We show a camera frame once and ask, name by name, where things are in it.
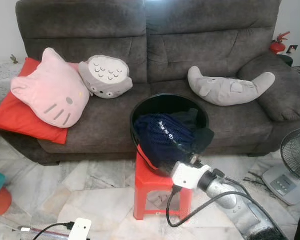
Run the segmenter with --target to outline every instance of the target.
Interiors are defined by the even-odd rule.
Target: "pink cat pillow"
[[[90,97],[79,73],[52,48],[36,71],[11,81],[11,92],[42,121],[63,129],[79,121]]]

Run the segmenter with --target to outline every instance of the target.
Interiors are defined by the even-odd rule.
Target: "fan stand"
[[[262,175],[262,180],[279,199],[289,206],[300,203],[300,179],[284,164],[269,169]]]

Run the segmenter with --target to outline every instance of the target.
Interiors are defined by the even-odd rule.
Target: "fire extinguisher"
[[[290,34],[289,31],[284,33],[284,34],[279,34],[279,36],[276,38],[276,40],[273,40],[274,42],[271,44],[270,50],[274,54],[278,54],[278,53],[283,52],[284,50],[286,50],[286,46],[282,42],[283,42],[283,40],[288,40],[288,39],[284,38],[288,34]]]

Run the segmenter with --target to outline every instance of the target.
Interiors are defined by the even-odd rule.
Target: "hello kitty pillow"
[[[42,121],[63,129],[79,121],[90,97],[79,73],[52,48],[36,71],[11,81],[11,92]]]
[[[91,92],[102,99],[114,99],[133,87],[129,67],[121,59],[96,55],[79,63],[79,73]]]

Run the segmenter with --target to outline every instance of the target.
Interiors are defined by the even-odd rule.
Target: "gray cat-shaped pillow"
[[[199,97],[218,106],[246,104],[260,97],[276,80],[271,72],[264,72],[252,81],[224,77],[203,76],[193,66],[188,71],[189,85]]]
[[[90,94],[114,99],[133,87],[128,65],[117,58],[96,55],[79,63],[79,73]]]

